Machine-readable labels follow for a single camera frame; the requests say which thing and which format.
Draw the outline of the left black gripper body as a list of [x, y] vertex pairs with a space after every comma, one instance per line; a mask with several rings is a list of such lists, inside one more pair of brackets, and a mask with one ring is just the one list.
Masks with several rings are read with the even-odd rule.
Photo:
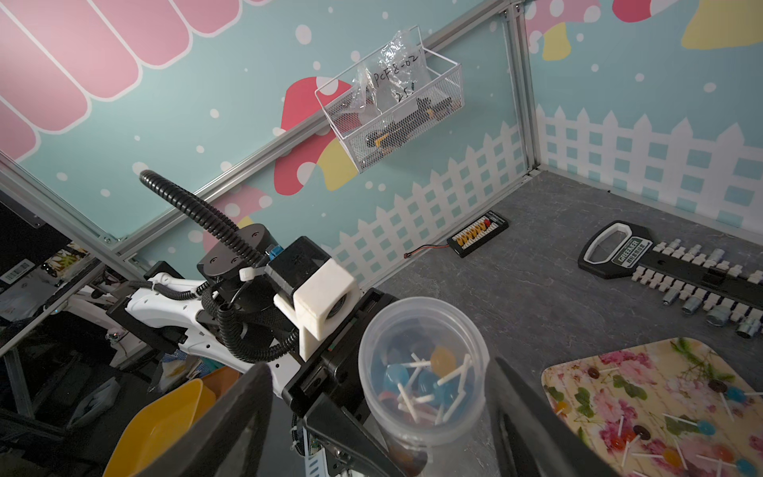
[[352, 314], [302, 365], [282, 391], [294, 415], [305, 417], [322, 395], [357, 417], [367, 417], [358, 356], [363, 335], [373, 319], [397, 298], [375, 288], [359, 301]]

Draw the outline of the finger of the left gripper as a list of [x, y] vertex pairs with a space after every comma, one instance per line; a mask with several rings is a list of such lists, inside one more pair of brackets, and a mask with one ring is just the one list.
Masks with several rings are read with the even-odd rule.
[[335, 456], [343, 470], [357, 471], [365, 476], [405, 476], [377, 439], [347, 409], [338, 407], [328, 396], [318, 397], [303, 422], [309, 434], [328, 454]]

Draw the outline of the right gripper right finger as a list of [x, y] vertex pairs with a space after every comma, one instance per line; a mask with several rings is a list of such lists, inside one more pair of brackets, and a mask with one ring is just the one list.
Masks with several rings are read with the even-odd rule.
[[501, 358], [487, 365], [485, 396], [502, 476], [617, 474]]

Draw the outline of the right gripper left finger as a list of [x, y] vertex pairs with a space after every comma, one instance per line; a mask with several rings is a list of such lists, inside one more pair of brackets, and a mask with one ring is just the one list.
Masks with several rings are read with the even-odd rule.
[[268, 365], [257, 363], [141, 476], [256, 476], [273, 402]]

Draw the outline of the clear candy jar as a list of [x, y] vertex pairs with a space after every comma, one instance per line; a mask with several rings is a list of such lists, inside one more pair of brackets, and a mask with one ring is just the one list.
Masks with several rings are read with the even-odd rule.
[[489, 352], [455, 306], [411, 297], [385, 306], [363, 334], [358, 371], [393, 462], [409, 476], [456, 476], [485, 407]]

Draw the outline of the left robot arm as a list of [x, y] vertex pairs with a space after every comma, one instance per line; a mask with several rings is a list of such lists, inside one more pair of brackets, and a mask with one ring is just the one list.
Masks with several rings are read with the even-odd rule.
[[365, 429], [358, 357], [363, 333], [391, 303], [363, 292], [313, 240], [280, 246], [261, 224], [230, 218], [160, 174], [141, 183], [216, 239], [198, 280], [166, 264], [127, 282], [109, 314], [150, 347], [207, 358], [240, 379], [176, 442], [157, 447], [146, 476], [254, 476], [272, 402], [284, 399], [321, 470], [399, 476], [401, 467]]

